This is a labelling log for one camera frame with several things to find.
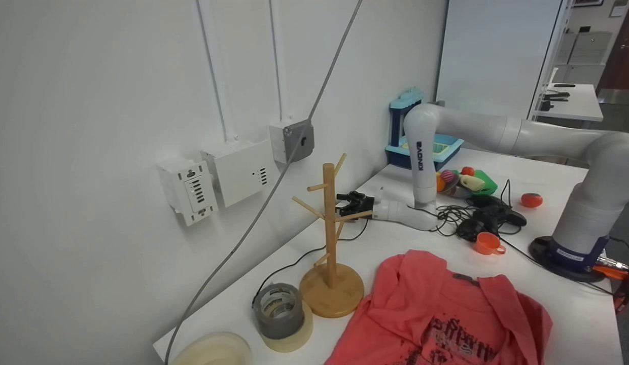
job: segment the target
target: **wall socket strip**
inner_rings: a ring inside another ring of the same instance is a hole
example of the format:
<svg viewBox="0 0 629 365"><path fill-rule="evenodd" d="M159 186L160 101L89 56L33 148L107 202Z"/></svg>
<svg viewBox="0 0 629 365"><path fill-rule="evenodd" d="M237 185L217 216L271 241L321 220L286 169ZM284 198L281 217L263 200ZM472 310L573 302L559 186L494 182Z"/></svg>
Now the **wall socket strip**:
<svg viewBox="0 0 629 365"><path fill-rule="evenodd" d="M185 226L211 217L217 212L213 179L206 162L176 159L159 164L167 200Z"/></svg>
<svg viewBox="0 0 629 365"><path fill-rule="evenodd" d="M222 210L237 205L264 190L274 174L271 144L236 140L202 152L215 176L215 193Z"/></svg>

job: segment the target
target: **table surface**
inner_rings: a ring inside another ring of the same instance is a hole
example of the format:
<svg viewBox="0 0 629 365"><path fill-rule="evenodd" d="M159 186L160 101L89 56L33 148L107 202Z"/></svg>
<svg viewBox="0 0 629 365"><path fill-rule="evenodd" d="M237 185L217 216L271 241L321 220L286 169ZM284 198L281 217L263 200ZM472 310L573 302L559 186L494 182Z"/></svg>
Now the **table surface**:
<svg viewBox="0 0 629 365"><path fill-rule="evenodd" d="M475 166L489 172L499 186L505 179L514 186L514 205L522 193L541 193L544 205L537 212L519 210L528 217L528 228L522 233L512 235L509 241L519 250L528 250L528 243L537 235L549 235L555 231L557 222L567 205L570 188L584 179L582 169L524 160L503 154L460 150L447 169ZM387 166L373 179L369 179L359 190L369 195L387 195L391 200L412 202L411 170ZM456 203L447 198L439 198L439 205ZM344 238L353 238L359 233L364 223L346 226ZM317 222L299 233L294 239L284 243L279 251L267 258L263 263L251 268L243 278L200 308L183 325L172 355L181 353L186 346L198 338L230 331L243 336L253 353L253 363L325 363L325 359L336 349L350 316L344 319L321 319L314 316L314 331L310 342L294 353L271 351L256 327L251 316L251 296L256 295L260 282L286 263L292 263L304 251L322 246L325 233L322 223ZM614 300L599 290L586 288L582 285L570 282L557 275L547 273L537 263L508 250L505 255L479 255L466 241L459 238L440 238L439 233L415 231L397 223L371 222L365 233L358 241L340 243L340 262L358 271L364 278L365 293L373 286L376 268L389 255L404 254L409 250L425 250L448 262L453 273L470 276L496 276L505 275L514 286L536 299L552 316L555 328L550 343L547 347L549 365L564 363L624 363L617 319L614 310ZM282 273L272 278L272 282L289 282L299 286L303 275L312 268L321 254L312 254L303 259L296 268ZM155 351L163 357L171 333L155 343Z"/></svg>
<svg viewBox="0 0 629 365"><path fill-rule="evenodd" d="M552 91L569 91L569 101L552 101L552 109L537 111L543 118L602 122L597 90L590 83L575 83L575 87L549 87Z"/></svg>

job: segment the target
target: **red t-shirt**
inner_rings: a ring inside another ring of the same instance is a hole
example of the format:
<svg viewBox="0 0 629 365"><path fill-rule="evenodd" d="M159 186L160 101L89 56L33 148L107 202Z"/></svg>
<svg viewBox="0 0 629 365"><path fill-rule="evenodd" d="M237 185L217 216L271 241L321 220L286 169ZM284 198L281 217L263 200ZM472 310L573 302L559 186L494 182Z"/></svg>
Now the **red t-shirt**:
<svg viewBox="0 0 629 365"><path fill-rule="evenodd" d="M543 363L552 320L505 276L456 276L428 251L386 259L330 365Z"/></svg>

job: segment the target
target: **wooden mug tree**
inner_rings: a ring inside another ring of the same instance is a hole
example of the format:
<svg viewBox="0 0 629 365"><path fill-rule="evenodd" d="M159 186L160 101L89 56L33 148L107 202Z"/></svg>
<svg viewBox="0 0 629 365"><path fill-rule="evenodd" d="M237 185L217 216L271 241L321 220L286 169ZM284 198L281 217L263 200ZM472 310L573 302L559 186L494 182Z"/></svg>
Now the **wooden mug tree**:
<svg viewBox="0 0 629 365"><path fill-rule="evenodd" d="M344 223L371 216L371 212L348 217L338 216L336 176L344 160L346 154L340 159L338 166L334 162L322 164L322 182L309 186L309 190L322 190L322 213L294 198L301 207L325 222L327 254L303 276L299 290L312 312L327 319L353 312L364 299L364 282L358 273L350 265L338 263L338 241Z"/></svg>

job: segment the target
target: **electrical socket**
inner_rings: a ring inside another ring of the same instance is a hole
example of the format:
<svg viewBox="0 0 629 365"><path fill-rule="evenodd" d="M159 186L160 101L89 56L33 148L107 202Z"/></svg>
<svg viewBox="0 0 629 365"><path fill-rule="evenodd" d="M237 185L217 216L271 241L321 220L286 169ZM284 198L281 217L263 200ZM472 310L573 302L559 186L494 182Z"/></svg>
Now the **electrical socket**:
<svg viewBox="0 0 629 365"><path fill-rule="evenodd" d="M237 140L202 152L215 176L220 207L232 207L269 186L272 180L269 143Z"/></svg>
<svg viewBox="0 0 629 365"><path fill-rule="evenodd" d="M204 162L167 160L159 164L159 176L172 212L183 216L186 228L217 212L213 179Z"/></svg>
<svg viewBox="0 0 629 365"><path fill-rule="evenodd" d="M303 160L314 150L314 129L310 120L294 124L272 124L271 126L274 160L286 164L294 154L292 162Z"/></svg>

